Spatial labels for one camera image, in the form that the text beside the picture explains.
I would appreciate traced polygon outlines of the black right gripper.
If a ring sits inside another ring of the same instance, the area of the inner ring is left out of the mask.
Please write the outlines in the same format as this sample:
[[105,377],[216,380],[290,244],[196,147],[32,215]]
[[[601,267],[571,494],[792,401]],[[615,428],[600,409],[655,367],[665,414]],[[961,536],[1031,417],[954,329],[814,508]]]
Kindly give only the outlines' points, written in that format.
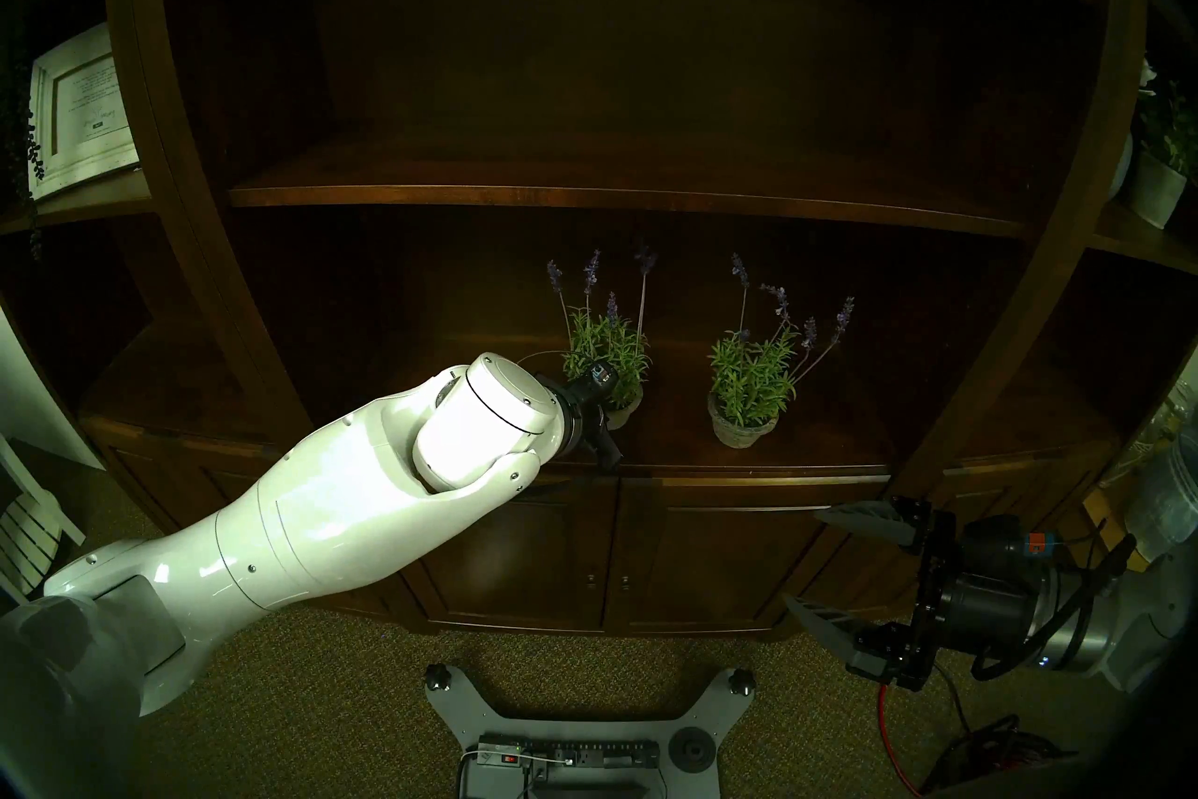
[[940,649],[973,656],[972,674],[998,677],[1024,653],[1040,601],[1047,557],[1033,551],[1019,516],[990,515],[957,526],[957,516],[925,500],[889,496],[830,506],[818,521],[898,546],[919,558],[908,624],[867,621],[797,597],[787,611],[847,671],[878,684],[919,691]]

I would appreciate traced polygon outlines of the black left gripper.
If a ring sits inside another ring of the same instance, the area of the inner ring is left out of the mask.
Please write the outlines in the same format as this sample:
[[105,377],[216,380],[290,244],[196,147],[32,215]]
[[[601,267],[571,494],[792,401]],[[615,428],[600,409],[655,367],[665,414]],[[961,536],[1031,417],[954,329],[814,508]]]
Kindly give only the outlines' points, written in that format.
[[594,458],[597,470],[617,470],[623,455],[611,437],[606,402],[621,382],[616,371],[583,371],[565,385],[545,374],[538,382],[558,407],[561,435],[547,458],[569,456],[579,446]]

